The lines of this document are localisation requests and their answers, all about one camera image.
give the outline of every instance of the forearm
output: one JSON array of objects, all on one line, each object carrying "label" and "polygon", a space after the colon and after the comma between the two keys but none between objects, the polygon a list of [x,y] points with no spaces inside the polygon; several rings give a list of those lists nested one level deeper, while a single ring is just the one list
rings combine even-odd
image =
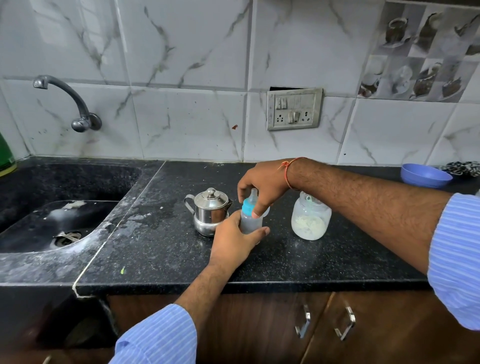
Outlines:
[{"label": "forearm", "polygon": [[232,273],[219,265],[209,264],[175,301],[189,313],[198,336]]},{"label": "forearm", "polygon": [[309,159],[292,163],[288,180],[427,272],[433,232],[451,194],[362,176]]}]

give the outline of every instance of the wall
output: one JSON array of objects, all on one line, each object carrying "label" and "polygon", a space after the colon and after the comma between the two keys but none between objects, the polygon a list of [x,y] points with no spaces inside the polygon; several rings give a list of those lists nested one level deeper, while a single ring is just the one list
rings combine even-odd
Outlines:
[{"label": "wall", "polygon": [[[478,160],[479,25],[479,9],[383,0],[0,0],[16,121],[0,132],[19,158],[18,130],[49,156]],[[38,74],[69,82],[102,129],[74,132],[74,102],[34,89]],[[323,87],[320,127],[267,132],[271,86]]]}]

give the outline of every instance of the red thread bracelet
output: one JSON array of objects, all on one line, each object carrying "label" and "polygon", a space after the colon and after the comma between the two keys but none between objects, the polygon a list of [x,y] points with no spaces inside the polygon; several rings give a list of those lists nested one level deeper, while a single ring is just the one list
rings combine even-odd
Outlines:
[{"label": "red thread bracelet", "polygon": [[288,160],[284,160],[282,162],[282,164],[280,164],[280,167],[278,167],[278,169],[282,168],[283,166],[285,166],[285,182],[287,182],[287,185],[292,189],[292,190],[295,190],[295,188],[293,188],[290,183],[288,182],[288,178],[287,178],[287,170],[290,166],[290,164],[292,164],[292,162],[295,162],[297,159],[307,159],[306,157],[296,157],[294,159],[292,159],[290,162]]}]

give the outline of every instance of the shirt sleeve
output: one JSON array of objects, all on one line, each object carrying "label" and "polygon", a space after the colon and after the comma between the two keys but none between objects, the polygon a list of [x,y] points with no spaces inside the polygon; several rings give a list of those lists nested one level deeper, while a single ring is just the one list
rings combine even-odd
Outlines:
[{"label": "shirt sleeve", "polygon": [[183,307],[169,304],[117,340],[110,364],[194,364],[196,351],[192,318]]},{"label": "shirt sleeve", "polygon": [[430,245],[428,281],[458,322],[480,330],[480,197],[455,194]]}]

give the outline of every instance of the blue bowl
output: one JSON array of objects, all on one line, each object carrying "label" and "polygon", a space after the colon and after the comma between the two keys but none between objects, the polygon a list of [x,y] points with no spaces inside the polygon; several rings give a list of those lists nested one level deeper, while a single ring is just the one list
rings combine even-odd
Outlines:
[{"label": "blue bowl", "polygon": [[450,183],[453,177],[435,167],[423,164],[407,163],[400,171],[402,181],[419,187],[441,188]]}]

